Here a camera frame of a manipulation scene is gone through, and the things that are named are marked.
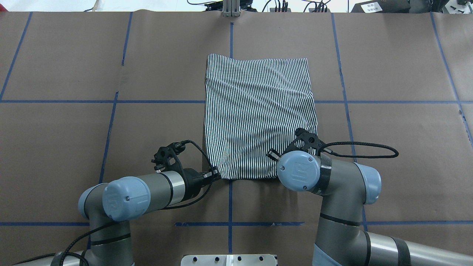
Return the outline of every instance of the black and white striped fabric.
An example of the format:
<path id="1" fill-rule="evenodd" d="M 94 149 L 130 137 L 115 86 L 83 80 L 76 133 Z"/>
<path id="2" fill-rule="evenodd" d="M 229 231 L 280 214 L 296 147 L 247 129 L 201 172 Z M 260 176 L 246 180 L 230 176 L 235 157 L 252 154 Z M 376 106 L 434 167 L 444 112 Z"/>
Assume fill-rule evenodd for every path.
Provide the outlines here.
<path id="1" fill-rule="evenodd" d="M 283 152 L 296 128 L 317 130 L 306 58 L 207 61 L 205 141 L 222 178 L 276 177 L 270 148 Z"/>

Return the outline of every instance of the label sticker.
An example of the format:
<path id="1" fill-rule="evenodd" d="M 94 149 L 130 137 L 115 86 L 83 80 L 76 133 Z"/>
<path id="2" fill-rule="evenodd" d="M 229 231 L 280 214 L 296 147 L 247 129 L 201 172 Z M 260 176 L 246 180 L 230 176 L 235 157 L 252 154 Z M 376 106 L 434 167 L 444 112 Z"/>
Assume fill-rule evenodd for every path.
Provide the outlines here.
<path id="1" fill-rule="evenodd" d="M 378 4 L 378 2 L 361 5 L 361 8 L 363 9 L 365 13 L 374 13 L 374 12 L 383 11 L 381 9 L 381 6 Z"/>

